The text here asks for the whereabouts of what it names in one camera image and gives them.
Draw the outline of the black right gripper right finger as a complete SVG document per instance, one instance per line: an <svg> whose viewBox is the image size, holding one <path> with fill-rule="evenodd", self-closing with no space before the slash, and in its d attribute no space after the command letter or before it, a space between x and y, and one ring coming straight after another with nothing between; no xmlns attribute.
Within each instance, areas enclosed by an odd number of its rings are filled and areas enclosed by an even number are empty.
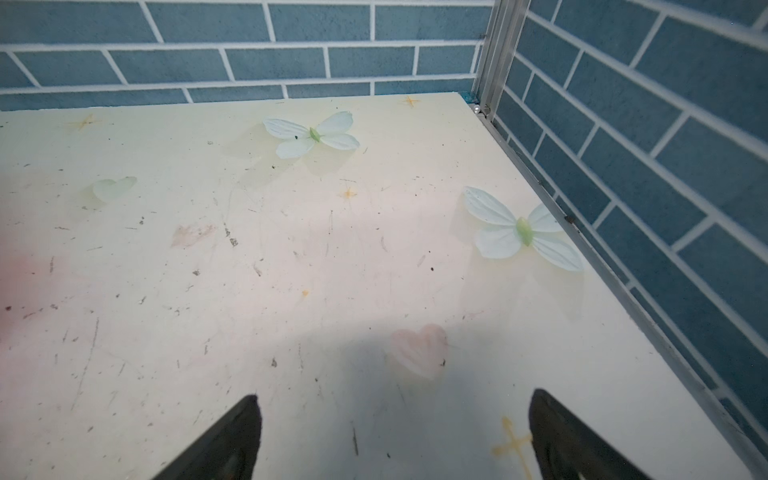
<svg viewBox="0 0 768 480"><path fill-rule="evenodd" d="M528 419L544 479L649 480L546 390L534 390Z"/></svg>

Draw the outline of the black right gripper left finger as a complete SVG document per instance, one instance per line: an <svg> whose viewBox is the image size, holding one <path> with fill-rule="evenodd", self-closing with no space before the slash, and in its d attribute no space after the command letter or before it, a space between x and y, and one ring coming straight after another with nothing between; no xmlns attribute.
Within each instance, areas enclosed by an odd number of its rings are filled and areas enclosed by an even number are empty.
<svg viewBox="0 0 768 480"><path fill-rule="evenodd" d="M244 396L154 480L251 479L262 421L257 395Z"/></svg>

